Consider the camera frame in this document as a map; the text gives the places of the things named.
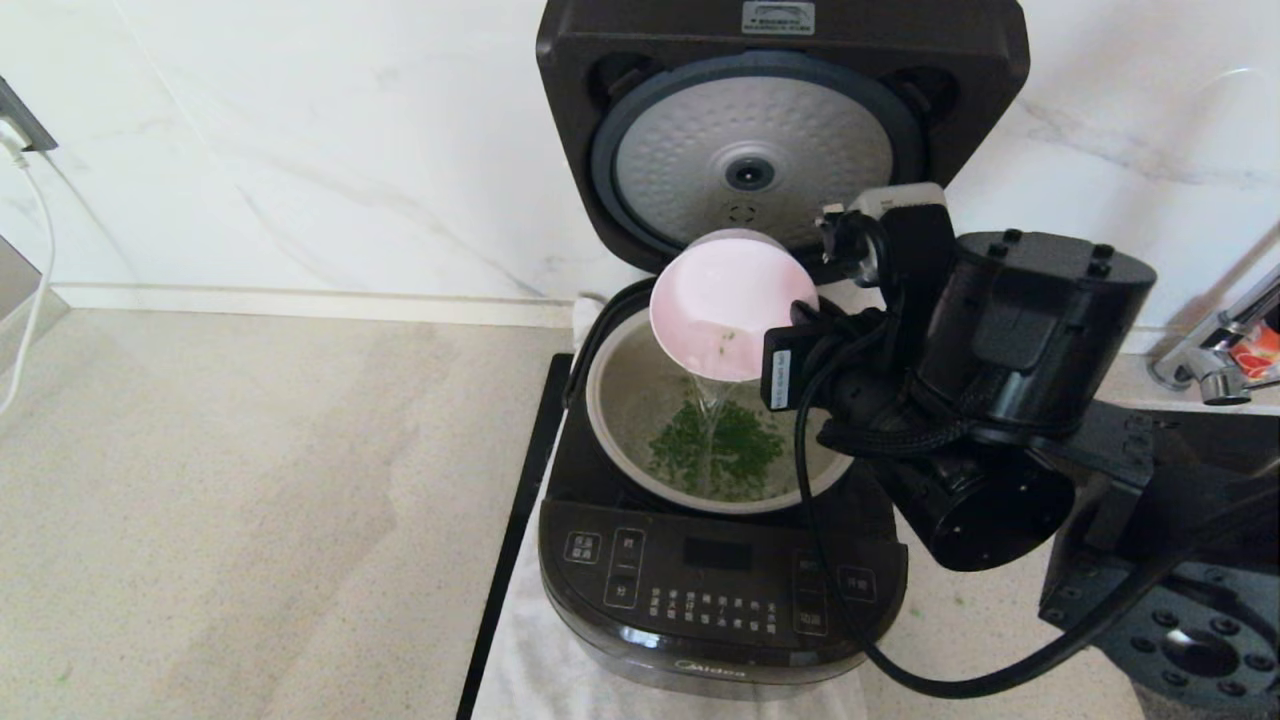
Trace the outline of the pink bowl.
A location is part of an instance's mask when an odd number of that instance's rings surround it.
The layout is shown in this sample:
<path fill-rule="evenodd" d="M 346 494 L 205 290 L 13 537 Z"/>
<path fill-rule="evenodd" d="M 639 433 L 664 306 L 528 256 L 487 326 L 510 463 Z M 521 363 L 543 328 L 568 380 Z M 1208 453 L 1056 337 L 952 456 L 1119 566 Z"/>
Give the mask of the pink bowl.
<path fill-rule="evenodd" d="M 660 272 L 650 325 L 684 370 L 751 382 L 763 374 L 765 333 L 792 324 L 795 302 L 819 302 L 803 264 L 769 236 L 731 228 L 696 240 Z"/>

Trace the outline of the black rice cooker lid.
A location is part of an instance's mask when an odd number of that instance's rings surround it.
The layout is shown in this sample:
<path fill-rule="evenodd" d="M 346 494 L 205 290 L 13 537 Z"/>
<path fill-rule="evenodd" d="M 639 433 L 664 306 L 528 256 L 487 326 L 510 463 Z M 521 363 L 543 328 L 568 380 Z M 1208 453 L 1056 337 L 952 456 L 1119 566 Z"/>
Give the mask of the black rice cooker lid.
<path fill-rule="evenodd" d="M 809 82 L 881 123 L 891 184 L 947 184 L 1030 73 L 1018 0 L 547 0 L 535 58 L 596 237 L 644 272 L 681 246 L 627 206 L 616 156 L 662 99 L 721 79 Z"/>

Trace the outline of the white inner pot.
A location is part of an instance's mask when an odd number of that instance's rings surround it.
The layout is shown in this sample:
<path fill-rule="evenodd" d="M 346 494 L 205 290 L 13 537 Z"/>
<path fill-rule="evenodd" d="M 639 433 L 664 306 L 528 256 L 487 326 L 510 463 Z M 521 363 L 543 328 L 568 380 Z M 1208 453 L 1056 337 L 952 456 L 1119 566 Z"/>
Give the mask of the white inner pot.
<path fill-rule="evenodd" d="M 792 411 L 771 411 L 787 448 L 771 466 L 763 500 L 742 503 L 696 498 L 658 480 L 649 470 L 648 442 L 681 405 L 684 369 L 658 345 L 643 307 L 609 331 L 595 351 L 585 382 L 591 430 L 605 456 L 636 486 L 680 507 L 719 515 L 776 512 L 800 503 L 795 474 Z"/>

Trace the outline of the black rice cooker body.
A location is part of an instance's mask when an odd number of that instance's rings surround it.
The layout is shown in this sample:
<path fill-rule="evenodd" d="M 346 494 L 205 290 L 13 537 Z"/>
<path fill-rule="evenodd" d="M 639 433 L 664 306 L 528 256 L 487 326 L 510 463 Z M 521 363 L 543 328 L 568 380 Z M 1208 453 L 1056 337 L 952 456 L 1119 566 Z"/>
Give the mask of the black rice cooker body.
<path fill-rule="evenodd" d="M 607 301 L 564 389 L 564 425 L 538 519 L 541 584 L 559 619 L 616 675 L 664 691 L 782 700 L 864 660 L 846 601 L 882 637 L 908 584 L 908 548 L 881 488 L 806 439 L 813 503 L 719 515 L 634 484 L 588 420 L 585 382 L 605 334 L 652 282 Z"/>

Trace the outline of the chopped green vegetables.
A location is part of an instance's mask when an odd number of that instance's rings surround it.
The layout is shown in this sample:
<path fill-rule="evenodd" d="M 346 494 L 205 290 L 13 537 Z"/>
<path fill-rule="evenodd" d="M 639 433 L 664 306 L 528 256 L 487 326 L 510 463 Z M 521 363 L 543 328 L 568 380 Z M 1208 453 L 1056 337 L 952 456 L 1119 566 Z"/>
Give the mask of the chopped green vegetables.
<path fill-rule="evenodd" d="M 759 380 L 717 380 L 685 370 L 681 405 L 648 442 L 648 470 L 696 498 L 763 500 L 787 448 L 759 407 Z"/>

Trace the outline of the white towel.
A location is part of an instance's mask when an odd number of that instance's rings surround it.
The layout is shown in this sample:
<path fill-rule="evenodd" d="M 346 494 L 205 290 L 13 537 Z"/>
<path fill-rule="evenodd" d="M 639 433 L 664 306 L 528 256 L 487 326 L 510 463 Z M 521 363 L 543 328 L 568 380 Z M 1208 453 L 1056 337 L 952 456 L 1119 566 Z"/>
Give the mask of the white towel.
<path fill-rule="evenodd" d="M 805 694 L 726 700 L 664 691 L 602 666 L 559 619 L 541 584 L 541 491 L 520 548 L 472 720 L 870 720 L 858 666 Z"/>

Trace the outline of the chrome faucet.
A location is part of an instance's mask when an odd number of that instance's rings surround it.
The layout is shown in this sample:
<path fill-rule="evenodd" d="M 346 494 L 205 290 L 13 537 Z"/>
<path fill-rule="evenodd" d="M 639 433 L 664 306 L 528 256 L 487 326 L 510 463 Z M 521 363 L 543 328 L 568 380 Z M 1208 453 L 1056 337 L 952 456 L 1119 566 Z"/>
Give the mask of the chrome faucet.
<path fill-rule="evenodd" d="M 1280 363 L 1253 378 L 1233 350 L 1260 333 L 1272 311 L 1280 311 L 1280 264 L 1231 306 L 1203 318 L 1171 348 L 1152 359 L 1147 370 L 1171 391 L 1196 387 L 1201 402 L 1211 407 L 1248 404 L 1257 391 L 1280 388 Z"/>

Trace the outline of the grey metal panel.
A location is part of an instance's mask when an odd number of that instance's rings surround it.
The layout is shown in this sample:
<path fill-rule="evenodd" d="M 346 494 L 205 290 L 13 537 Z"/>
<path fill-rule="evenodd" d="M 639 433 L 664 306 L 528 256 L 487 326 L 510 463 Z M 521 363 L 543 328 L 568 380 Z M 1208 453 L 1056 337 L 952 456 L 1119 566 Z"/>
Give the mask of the grey metal panel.
<path fill-rule="evenodd" d="M 0 234 L 0 384 L 8 382 L 17 364 L 32 309 L 32 297 L 41 279 L 32 261 L 8 237 Z M 51 290 L 44 293 L 44 304 L 22 373 L 26 380 L 49 373 L 46 366 L 58 348 L 58 331 L 69 315 L 70 306 L 63 299 Z"/>

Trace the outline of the dark wall socket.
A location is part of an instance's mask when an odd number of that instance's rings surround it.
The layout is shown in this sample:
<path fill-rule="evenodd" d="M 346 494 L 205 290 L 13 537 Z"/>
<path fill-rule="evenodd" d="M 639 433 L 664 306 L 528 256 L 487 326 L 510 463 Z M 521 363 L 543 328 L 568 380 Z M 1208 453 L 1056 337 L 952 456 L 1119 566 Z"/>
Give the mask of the dark wall socket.
<path fill-rule="evenodd" d="M 59 142 L 0 76 L 0 142 L 22 152 L 51 152 Z"/>

